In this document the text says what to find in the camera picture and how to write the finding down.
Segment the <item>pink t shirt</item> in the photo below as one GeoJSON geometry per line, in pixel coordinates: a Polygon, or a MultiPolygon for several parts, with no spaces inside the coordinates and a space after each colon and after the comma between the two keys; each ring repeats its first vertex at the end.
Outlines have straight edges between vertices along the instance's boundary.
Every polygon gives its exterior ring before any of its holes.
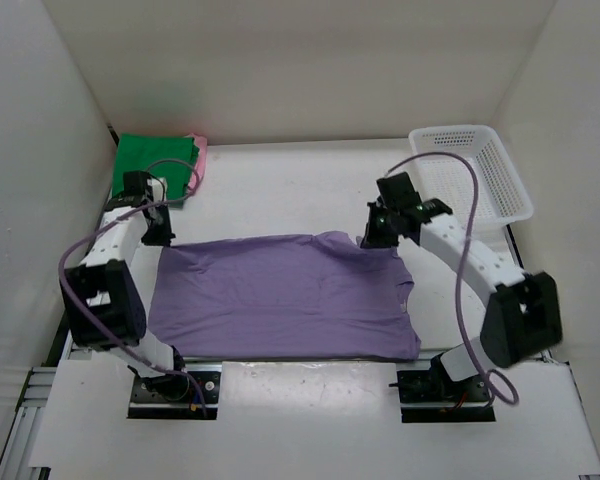
{"type": "Polygon", "coordinates": [[[187,191],[196,191],[204,180],[207,166],[208,140],[202,135],[190,133],[188,138],[193,140],[193,144],[197,148],[196,161],[194,163],[194,171],[191,174],[190,181],[187,186],[187,191]]]}

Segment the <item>lilac t shirt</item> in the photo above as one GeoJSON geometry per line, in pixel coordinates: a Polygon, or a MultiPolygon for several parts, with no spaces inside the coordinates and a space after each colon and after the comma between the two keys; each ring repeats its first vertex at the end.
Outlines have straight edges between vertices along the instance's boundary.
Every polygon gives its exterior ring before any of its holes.
{"type": "Polygon", "coordinates": [[[340,231],[183,244],[161,253],[148,327],[187,357],[410,361],[413,287],[396,249],[340,231]]]}

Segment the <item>green t shirt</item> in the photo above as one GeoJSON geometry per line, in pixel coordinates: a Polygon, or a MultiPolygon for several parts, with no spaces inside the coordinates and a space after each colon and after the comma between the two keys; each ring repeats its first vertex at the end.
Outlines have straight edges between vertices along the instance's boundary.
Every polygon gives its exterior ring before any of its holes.
{"type": "Polygon", "coordinates": [[[166,181],[166,199],[176,200],[190,191],[192,169],[199,157],[193,137],[151,137],[122,134],[117,147],[111,196],[123,190],[123,174],[148,170],[166,181]]]}

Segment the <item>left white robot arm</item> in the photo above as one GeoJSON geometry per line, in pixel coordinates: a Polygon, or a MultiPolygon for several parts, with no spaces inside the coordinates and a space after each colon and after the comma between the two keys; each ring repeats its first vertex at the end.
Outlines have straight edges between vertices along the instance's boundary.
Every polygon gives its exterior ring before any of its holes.
{"type": "Polygon", "coordinates": [[[146,171],[123,174],[123,190],[106,204],[102,227],[80,244],[91,248],[78,266],[61,257],[59,282],[73,342],[123,360],[146,390],[179,401],[192,389],[178,350],[147,326],[130,265],[137,248],[169,247],[172,232],[166,182],[146,171]]]}

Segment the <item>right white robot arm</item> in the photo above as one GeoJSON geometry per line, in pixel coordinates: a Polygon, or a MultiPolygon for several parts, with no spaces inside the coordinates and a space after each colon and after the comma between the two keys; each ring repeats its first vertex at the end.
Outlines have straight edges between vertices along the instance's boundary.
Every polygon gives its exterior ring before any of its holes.
{"type": "Polygon", "coordinates": [[[431,362],[429,387],[440,399],[460,393],[466,380],[499,373],[541,353],[563,339],[557,285],[546,272],[531,274],[503,260],[472,239],[452,209],[439,199],[424,201],[406,173],[376,182],[379,196],[369,203],[361,245],[391,248],[409,239],[435,255],[468,285],[485,307],[478,336],[461,334],[462,342],[431,362]]]}

